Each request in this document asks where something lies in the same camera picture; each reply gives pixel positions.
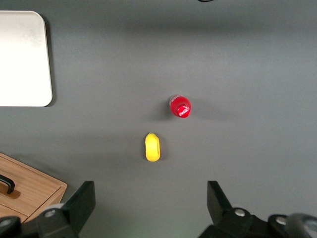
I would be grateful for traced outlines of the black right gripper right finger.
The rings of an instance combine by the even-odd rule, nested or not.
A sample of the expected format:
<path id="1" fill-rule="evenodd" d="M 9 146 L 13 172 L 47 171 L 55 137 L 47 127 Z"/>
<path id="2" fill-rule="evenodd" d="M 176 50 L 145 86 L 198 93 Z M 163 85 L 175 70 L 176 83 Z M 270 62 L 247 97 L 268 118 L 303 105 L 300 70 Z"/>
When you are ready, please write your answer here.
<path id="1" fill-rule="evenodd" d="M 212 220 L 201 238 L 268 238 L 267 222 L 247 210 L 232 207 L 220 185 L 208 181 L 207 207 Z"/>

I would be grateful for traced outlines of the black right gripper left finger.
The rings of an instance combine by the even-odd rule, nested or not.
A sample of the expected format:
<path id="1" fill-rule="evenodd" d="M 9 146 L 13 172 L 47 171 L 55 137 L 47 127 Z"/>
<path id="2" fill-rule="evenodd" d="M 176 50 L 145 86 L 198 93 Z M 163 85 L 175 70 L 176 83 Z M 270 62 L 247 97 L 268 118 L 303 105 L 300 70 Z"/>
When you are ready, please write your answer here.
<path id="1" fill-rule="evenodd" d="M 95 184 L 84 182 L 64 204 L 54 205 L 36 218 L 40 238 L 77 238 L 96 205 Z"/>

